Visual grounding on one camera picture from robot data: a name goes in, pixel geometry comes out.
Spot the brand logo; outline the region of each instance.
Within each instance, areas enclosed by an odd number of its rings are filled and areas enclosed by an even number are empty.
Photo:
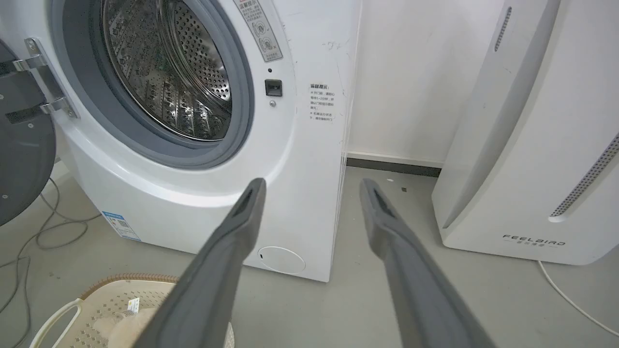
[[[503,240],[516,240],[518,244],[525,242],[525,244],[533,244],[533,245],[548,245],[548,246],[560,246],[565,245],[564,241],[556,241],[556,240],[544,240],[544,239],[532,239],[529,237],[520,237],[520,236],[512,236],[512,235],[503,235]]]

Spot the round door opening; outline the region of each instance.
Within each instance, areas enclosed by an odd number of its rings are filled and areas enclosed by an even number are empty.
[[[116,76],[156,122],[195,141],[224,138],[232,88],[217,47],[175,0],[104,0],[103,36]]]

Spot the metal hinge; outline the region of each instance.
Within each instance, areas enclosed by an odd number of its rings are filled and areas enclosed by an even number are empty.
[[[46,114],[51,114],[54,111],[65,110],[69,116],[79,118],[77,113],[73,110],[73,107],[71,107],[69,100],[64,95],[62,88],[60,88],[58,81],[56,81],[48,65],[45,52],[41,49],[38,40],[36,38],[27,38],[24,42],[26,43],[31,57],[13,61],[12,63],[15,71],[36,70],[38,72],[40,79],[37,79],[37,83],[39,87],[44,90],[44,94],[49,95],[49,97],[46,98],[47,102],[39,105],[41,111]]]

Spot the white front-loading washing machine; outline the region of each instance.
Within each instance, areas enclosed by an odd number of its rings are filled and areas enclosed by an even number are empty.
[[[245,264],[329,280],[360,0],[2,7],[0,224],[57,153],[120,236],[195,253],[263,177]]]

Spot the clothing label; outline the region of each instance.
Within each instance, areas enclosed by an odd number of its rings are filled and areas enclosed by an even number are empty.
[[[282,50],[280,50],[275,39],[275,34],[271,30],[271,25],[267,17],[262,11],[258,0],[234,0],[239,11],[243,15],[247,26],[254,35],[254,40],[262,53],[262,58],[265,62],[281,59]]]
[[[140,310],[140,298],[134,298],[133,300],[129,300],[127,304],[127,310],[132,311],[134,314]]]
[[[133,229],[129,226],[129,224],[122,215],[112,214],[110,212],[103,212],[103,215],[105,215],[106,219],[108,220],[110,225],[116,230],[118,235],[123,238],[142,241],[136,235],[136,233],[133,232]]]
[[[335,117],[335,93],[328,85],[309,85],[309,118],[316,121],[333,121]]]

